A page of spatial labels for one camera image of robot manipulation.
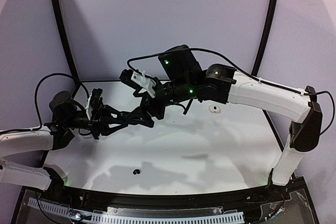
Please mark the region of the black earbud front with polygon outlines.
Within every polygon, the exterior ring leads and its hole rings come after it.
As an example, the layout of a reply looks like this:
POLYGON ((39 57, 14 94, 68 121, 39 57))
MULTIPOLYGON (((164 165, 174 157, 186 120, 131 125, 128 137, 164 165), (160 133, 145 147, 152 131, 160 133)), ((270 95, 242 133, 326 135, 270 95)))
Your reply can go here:
POLYGON ((140 171, 139 169, 135 169, 135 170, 133 171, 133 174, 134 174, 134 175, 141 174, 141 171, 140 171))

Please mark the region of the black earbud charging case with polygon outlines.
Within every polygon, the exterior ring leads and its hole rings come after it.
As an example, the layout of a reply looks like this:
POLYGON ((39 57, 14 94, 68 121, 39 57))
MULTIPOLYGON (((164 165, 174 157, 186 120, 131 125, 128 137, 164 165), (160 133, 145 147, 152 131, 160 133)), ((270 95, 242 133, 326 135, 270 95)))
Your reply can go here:
POLYGON ((130 112, 122 111, 117 115, 117 119, 123 121, 126 124, 136 125, 134 116, 130 112))

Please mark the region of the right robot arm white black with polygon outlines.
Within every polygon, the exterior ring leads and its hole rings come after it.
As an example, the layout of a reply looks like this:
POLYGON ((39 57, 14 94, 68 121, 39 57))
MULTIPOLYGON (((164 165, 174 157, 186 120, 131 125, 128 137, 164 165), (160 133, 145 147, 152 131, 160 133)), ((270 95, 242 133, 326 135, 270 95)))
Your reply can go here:
POLYGON ((315 89, 296 89, 257 78, 232 61, 204 70, 194 52, 195 48, 180 45, 155 55, 169 78, 164 84, 131 68, 134 88, 146 91, 143 103, 148 113, 161 119, 167 106, 197 99, 251 106, 288 118, 291 124, 287 142, 268 182, 287 185, 305 153, 319 143, 323 115, 315 89))

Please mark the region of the white earbud charging case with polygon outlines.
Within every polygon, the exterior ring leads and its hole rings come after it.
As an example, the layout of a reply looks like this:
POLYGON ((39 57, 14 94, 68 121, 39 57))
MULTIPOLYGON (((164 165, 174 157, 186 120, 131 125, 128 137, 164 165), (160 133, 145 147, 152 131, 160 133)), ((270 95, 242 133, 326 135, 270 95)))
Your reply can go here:
POLYGON ((214 114, 220 114, 221 113, 221 108, 217 105, 209 106, 208 110, 210 111, 210 113, 214 113, 214 114))

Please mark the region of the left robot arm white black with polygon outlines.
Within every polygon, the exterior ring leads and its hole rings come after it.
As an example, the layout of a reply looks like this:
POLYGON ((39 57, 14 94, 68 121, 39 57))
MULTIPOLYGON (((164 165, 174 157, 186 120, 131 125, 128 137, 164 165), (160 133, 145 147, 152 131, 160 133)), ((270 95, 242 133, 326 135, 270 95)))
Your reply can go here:
POLYGON ((71 98, 68 91, 57 93, 49 104, 52 122, 38 130, 1 134, 1 183, 37 188, 42 191, 62 189, 64 181, 50 167, 35 168, 6 160, 7 156, 32 152, 60 150, 75 137, 74 129, 88 130, 93 138, 108 136, 128 126, 124 115, 102 103, 102 90, 94 89, 87 105, 71 98))

